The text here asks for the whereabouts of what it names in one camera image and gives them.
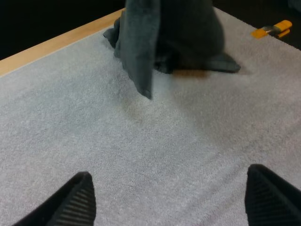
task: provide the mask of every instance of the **black background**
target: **black background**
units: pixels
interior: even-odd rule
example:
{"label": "black background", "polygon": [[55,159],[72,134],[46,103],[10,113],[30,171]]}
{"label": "black background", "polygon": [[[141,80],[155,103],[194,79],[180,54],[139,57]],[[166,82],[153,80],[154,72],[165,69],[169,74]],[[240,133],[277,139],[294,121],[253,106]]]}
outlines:
{"label": "black background", "polygon": [[[214,6],[260,28],[293,23],[282,40],[301,49],[301,13],[286,0],[213,0]],[[0,0],[0,59],[89,23],[125,6],[125,0]]]}

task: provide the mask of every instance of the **wooden board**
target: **wooden board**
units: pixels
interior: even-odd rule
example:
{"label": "wooden board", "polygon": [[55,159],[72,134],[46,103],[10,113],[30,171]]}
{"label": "wooden board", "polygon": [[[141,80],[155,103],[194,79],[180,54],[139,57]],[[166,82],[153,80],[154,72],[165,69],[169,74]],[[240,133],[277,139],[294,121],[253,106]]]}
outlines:
{"label": "wooden board", "polygon": [[114,21],[120,17],[123,10],[111,13],[1,60],[0,77],[114,24]]}

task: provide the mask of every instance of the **ridged rubber pad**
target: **ridged rubber pad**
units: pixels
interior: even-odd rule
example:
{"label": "ridged rubber pad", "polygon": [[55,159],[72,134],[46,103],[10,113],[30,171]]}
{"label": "ridged rubber pad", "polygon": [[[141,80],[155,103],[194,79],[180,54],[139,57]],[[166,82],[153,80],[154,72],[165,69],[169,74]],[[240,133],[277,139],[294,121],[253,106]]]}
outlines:
{"label": "ridged rubber pad", "polygon": [[93,226],[95,217],[92,176],[80,172],[14,226]]}
{"label": "ridged rubber pad", "polygon": [[249,226],[301,226],[301,192],[263,165],[249,167],[245,205]]}

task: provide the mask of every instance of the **terry cloth surface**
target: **terry cloth surface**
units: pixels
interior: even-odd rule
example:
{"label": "terry cloth surface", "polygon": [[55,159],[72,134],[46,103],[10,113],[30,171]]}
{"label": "terry cloth surface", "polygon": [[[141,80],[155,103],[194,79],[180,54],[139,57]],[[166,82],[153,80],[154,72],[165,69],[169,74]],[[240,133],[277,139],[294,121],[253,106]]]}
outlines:
{"label": "terry cloth surface", "polygon": [[79,171],[95,226],[247,226],[250,164],[301,188],[301,52],[217,10],[236,74],[154,72],[137,93],[97,33],[0,78],[0,224]]}
{"label": "terry cloth surface", "polygon": [[175,68],[240,69],[230,56],[224,60],[221,54],[224,35],[211,0],[128,0],[126,7],[104,36],[147,98],[151,98],[153,68],[164,73]]}

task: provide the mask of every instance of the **gray towel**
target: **gray towel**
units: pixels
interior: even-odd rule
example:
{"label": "gray towel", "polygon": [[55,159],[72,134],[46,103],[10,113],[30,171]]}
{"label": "gray towel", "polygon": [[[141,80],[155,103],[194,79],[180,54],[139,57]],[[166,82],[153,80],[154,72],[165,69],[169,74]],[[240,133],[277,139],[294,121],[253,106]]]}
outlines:
{"label": "gray towel", "polygon": [[104,36],[139,93],[151,99],[152,69],[237,72],[223,53],[224,35],[211,0],[127,0]]}

